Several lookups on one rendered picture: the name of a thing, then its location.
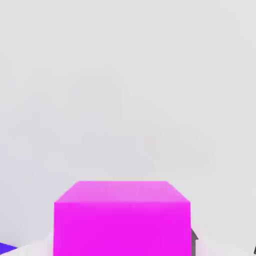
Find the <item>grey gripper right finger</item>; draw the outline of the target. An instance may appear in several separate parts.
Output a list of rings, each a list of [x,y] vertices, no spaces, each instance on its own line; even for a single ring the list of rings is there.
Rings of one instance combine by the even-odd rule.
[[[225,250],[214,239],[200,237],[191,228],[191,256],[225,256]]]

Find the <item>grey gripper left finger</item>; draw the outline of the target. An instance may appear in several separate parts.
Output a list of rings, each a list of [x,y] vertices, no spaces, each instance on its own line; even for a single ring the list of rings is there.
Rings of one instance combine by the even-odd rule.
[[[46,238],[16,248],[3,256],[53,256],[53,233]]]

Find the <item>small magenta cube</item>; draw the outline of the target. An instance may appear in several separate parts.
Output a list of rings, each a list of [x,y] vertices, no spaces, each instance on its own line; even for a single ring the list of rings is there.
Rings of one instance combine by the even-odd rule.
[[[54,202],[53,256],[192,256],[191,204],[166,181],[78,181]]]

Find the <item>small blue cube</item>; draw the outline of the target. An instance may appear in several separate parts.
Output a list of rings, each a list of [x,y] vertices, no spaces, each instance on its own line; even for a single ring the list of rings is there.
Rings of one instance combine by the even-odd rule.
[[[15,249],[17,249],[16,246],[12,246],[12,245],[0,242],[0,255],[4,254],[4,253],[7,253],[7,252],[10,252],[10,251],[13,251]]]

